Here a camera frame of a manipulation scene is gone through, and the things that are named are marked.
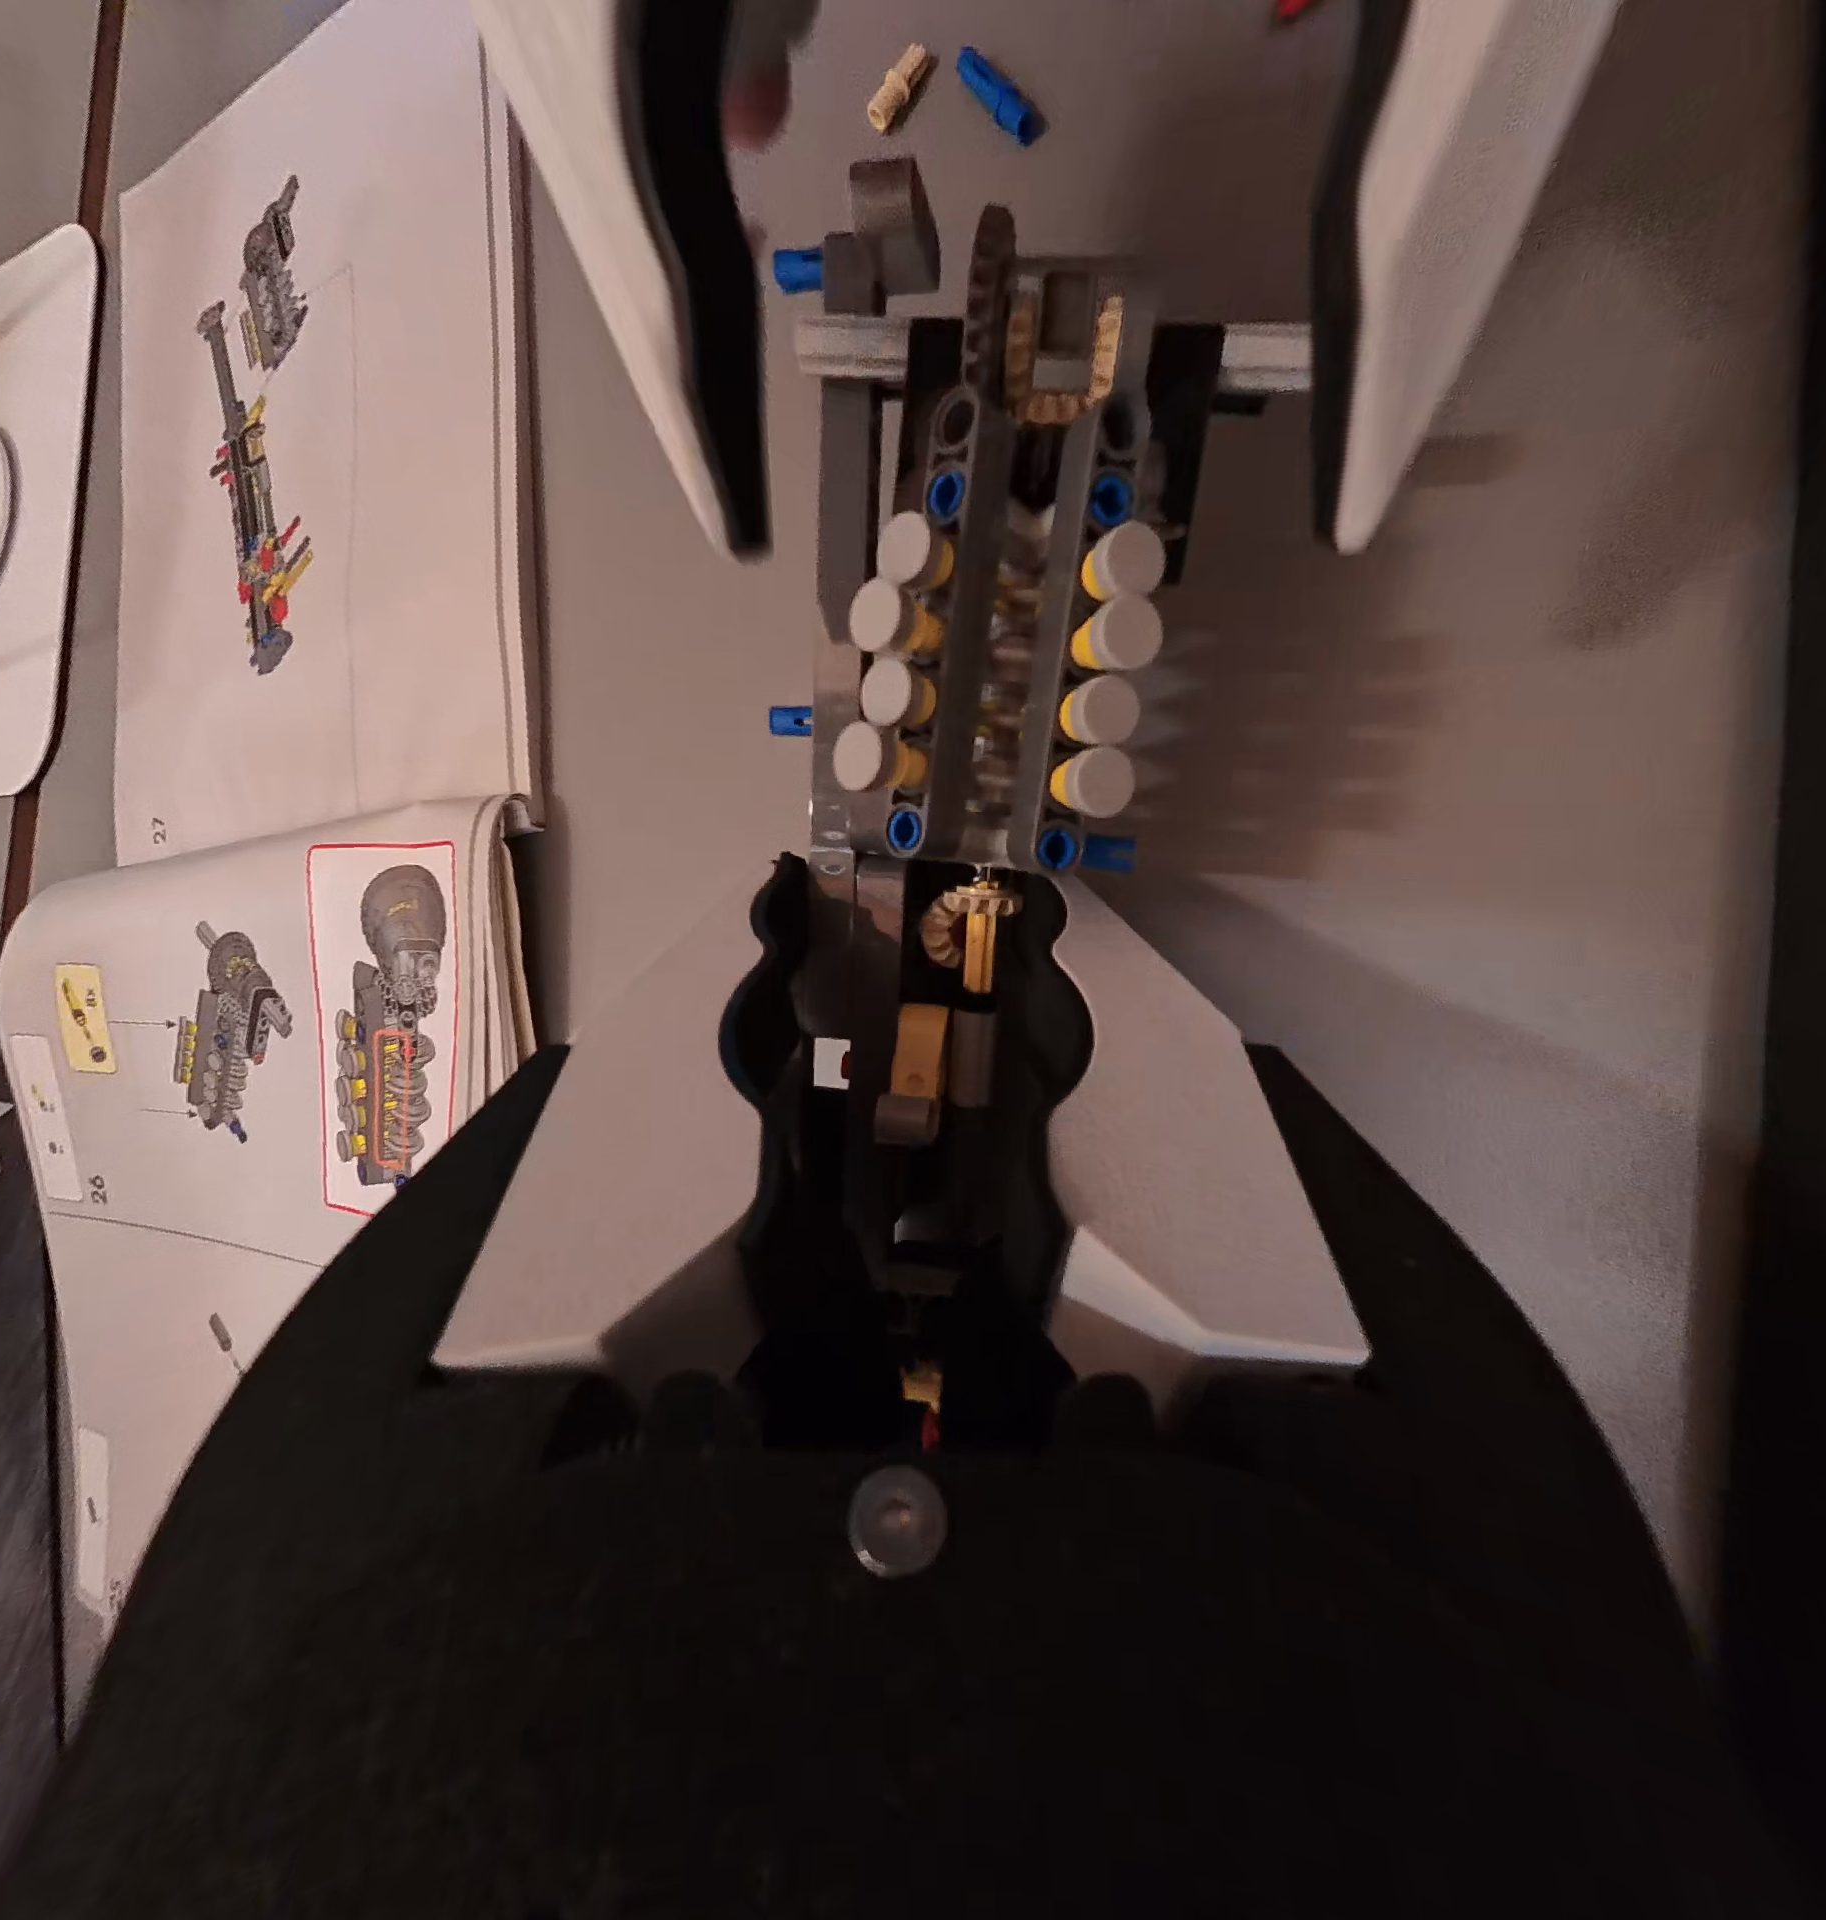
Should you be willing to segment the brick-built car chassis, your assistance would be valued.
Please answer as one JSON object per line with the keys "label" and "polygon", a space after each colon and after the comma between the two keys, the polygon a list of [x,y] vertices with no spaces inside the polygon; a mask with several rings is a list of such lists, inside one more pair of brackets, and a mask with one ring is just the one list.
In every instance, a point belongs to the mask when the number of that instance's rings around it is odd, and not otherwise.
{"label": "brick-built car chassis", "polygon": [[1309,386],[1302,327],[1169,320],[1121,257],[984,208],[957,320],[911,158],[776,257],[822,388],[808,850],[721,1052],[758,1104],[760,1317],[867,1294],[916,1434],[967,1337],[1169,1394],[1346,1376],[1365,1340],[1237,1027],[1093,880],[1131,877],[1143,682],[1210,428]]}

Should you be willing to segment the blue connector pin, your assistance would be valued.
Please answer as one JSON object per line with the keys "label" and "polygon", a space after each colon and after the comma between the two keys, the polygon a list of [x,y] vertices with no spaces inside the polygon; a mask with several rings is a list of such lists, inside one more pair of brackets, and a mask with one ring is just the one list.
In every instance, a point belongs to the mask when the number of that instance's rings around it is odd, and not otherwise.
{"label": "blue connector pin", "polygon": [[1028,89],[973,44],[957,55],[957,74],[990,122],[1020,148],[1037,143],[1046,117]]}

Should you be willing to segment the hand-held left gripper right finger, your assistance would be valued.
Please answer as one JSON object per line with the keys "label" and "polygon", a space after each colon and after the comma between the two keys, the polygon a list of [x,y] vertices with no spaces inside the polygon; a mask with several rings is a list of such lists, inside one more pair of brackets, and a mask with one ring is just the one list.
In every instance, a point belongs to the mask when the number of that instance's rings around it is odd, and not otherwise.
{"label": "hand-held left gripper right finger", "polygon": [[1373,1351],[1239,1027],[1077,878],[998,939],[989,1438],[1079,1380],[1353,1381]]}

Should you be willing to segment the black perforated pad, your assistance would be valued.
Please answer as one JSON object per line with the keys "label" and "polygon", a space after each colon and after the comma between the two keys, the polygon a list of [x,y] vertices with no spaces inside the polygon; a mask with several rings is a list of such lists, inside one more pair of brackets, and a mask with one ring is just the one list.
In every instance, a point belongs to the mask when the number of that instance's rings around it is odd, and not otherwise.
{"label": "black perforated pad", "polygon": [[1766,1823],[1807,1911],[1826,1916],[1826,4],[1816,17],[1762,1131],[1737,1327],[1720,1644]]}

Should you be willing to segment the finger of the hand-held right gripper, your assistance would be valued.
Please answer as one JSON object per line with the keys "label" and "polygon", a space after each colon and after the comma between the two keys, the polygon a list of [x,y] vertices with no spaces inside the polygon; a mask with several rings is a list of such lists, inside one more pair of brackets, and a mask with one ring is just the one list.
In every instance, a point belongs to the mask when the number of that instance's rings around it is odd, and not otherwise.
{"label": "finger of the hand-held right gripper", "polygon": [[1618,2],[1362,2],[1309,230],[1313,507],[1373,542],[1430,436]]}
{"label": "finger of the hand-held right gripper", "polygon": [[489,69],[703,535],[772,547],[763,326],[729,97],[776,76],[760,2],[478,2]]}

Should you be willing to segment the building instruction booklet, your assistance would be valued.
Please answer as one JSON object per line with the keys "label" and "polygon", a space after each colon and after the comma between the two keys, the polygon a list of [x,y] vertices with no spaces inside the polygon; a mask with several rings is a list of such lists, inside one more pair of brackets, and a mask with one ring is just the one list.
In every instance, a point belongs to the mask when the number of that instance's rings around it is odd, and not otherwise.
{"label": "building instruction booklet", "polygon": [[5,939],[60,1715],[238,1380],[535,1052],[510,114],[345,4],[123,194],[110,870]]}

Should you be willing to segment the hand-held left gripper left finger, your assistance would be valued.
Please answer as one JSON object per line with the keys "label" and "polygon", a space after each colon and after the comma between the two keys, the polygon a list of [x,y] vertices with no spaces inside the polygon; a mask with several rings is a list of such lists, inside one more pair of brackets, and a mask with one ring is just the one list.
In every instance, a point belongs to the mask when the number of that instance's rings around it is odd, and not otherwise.
{"label": "hand-held left gripper left finger", "polygon": [[577,1010],[436,1361],[468,1384],[738,1386],[779,1448],[916,1422],[884,1303],[815,1180],[848,1102],[813,1085],[794,983],[808,870],[743,860]]}

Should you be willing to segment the brick-built engine block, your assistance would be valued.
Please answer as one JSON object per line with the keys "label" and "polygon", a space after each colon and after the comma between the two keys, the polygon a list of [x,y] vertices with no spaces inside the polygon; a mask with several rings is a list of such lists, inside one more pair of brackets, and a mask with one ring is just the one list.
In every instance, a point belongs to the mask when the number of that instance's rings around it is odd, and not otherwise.
{"label": "brick-built engine block", "polygon": [[934,364],[823,406],[811,850],[1131,875],[1138,676],[1184,525],[1143,381],[1004,389]]}

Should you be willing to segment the white stand base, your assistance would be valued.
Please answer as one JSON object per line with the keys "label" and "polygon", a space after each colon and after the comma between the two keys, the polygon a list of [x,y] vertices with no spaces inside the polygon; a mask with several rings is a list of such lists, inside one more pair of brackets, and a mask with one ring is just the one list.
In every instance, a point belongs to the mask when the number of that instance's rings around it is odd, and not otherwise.
{"label": "white stand base", "polygon": [[0,799],[38,777],[58,720],[99,294],[80,225],[0,265]]}

